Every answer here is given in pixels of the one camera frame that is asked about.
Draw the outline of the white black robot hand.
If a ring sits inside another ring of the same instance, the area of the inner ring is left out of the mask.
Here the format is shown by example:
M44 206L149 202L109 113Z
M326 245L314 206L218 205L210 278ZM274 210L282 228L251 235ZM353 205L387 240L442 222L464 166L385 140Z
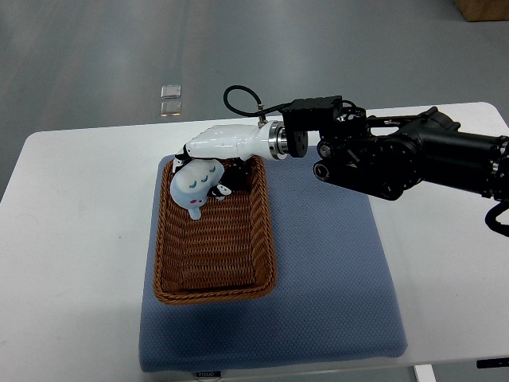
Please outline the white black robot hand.
M194 159L216 159L224 167L218 185L208 192L208 198L223 200L239 188L248 174L247 161L254 156L282 160L286 154L278 145L277 122L257 125L215 125L184 144L173 159L173 175Z

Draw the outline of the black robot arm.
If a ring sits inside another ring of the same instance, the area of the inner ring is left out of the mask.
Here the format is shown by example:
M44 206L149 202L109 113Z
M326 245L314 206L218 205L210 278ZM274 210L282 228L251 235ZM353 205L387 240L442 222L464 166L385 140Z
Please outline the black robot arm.
M291 156L305 156L308 132L320 135L313 172L323 182L389 201L422 181L508 200L508 138L464 133L436 107L376 117L331 96L275 109Z

